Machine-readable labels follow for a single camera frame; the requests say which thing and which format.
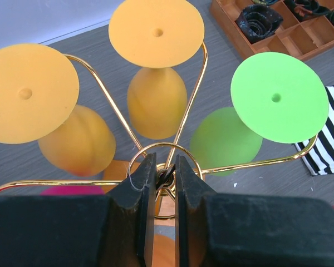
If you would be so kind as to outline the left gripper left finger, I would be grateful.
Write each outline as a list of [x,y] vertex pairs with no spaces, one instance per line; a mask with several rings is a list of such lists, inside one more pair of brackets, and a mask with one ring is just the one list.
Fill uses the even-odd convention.
[[150,266],[156,155],[104,195],[0,196],[0,266]]

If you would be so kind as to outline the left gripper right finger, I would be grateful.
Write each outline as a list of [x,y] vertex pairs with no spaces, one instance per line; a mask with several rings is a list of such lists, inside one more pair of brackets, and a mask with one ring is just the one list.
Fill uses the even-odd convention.
[[176,166],[177,266],[334,266],[334,208],[304,197],[222,194]]

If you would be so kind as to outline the orange plastic wine glass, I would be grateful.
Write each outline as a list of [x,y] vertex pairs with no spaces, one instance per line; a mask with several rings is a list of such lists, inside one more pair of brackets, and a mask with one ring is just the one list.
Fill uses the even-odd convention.
[[175,241],[165,235],[155,234],[152,267],[175,267]]

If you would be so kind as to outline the magenta plastic wine glass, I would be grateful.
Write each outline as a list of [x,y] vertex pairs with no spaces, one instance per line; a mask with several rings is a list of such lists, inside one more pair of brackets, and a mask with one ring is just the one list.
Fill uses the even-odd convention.
[[40,195],[102,195],[104,191],[95,185],[63,185],[52,186],[40,193]]

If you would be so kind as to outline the green plastic wine glass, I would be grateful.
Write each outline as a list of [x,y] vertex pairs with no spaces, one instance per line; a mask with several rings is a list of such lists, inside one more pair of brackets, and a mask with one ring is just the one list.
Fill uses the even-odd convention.
[[328,118],[328,96],[317,73],[279,52],[244,60],[230,84],[230,107],[204,118],[190,140],[190,152],[204,174],[226,175],[255,166],[262,142],[306,142],[289,160],[315,145]]

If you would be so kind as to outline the yellow wine glass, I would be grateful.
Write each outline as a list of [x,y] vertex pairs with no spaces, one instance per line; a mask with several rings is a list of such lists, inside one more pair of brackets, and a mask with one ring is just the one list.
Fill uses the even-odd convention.
[[77,103],[78,74],[61,52],[41,44],[0,49],[0,143],[37,141],[54,166],[77,176],[96,175],[115,155],[104,119]]
[[175,135],[187,107],[187,90],[173,68],[202,45],[200,12],[188,1],[123,1],[108,33],[115,51],[140,67],[127,89],[132,126],[152,140]]

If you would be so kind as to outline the black white striped cloth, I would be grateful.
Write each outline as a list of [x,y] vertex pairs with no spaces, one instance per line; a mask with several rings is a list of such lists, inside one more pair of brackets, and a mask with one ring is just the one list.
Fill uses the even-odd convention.
[[311,175],[334,174],[334,85],[327,86],[329,114],[314,147],[302,160]]

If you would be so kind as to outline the wooden compartment tray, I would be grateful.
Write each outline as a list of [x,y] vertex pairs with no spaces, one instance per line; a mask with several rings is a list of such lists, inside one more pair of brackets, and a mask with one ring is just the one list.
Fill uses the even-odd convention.
[[[334,1],[317,2],[330,11],[334,10]],[[275,34],[251,44],[235,22],[243,8],[250,5],[254,3],[212,1],[210,5],[212,16],[243,59],[261,52],[280,52],[306,61],[334,47],[334,26],[326,15],[299,20],[284,1],[269,6],[283,17]]]

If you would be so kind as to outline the dark rolled tie left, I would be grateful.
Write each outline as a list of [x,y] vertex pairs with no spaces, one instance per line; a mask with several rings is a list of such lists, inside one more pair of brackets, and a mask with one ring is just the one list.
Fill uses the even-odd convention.
[[235,22],[247,40],[254,44],[275,34],[283,17],[268,6],[254,4],[243,8]]

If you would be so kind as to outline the dark rolled tie top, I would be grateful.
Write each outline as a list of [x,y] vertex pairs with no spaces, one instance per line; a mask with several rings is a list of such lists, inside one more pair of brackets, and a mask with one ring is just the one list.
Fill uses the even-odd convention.
[[271,6],[271,5],[279,2],[279,0],[252,0],[252,2],[254,4],[262,4],[264,6]]

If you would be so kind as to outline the dark rolled tie middle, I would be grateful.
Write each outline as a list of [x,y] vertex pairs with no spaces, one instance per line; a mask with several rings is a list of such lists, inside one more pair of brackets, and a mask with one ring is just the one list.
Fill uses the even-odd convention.
[[323,16],[330,13],[329,8],[321,6],[317,1],[284,0],[284,3],[299,20]]

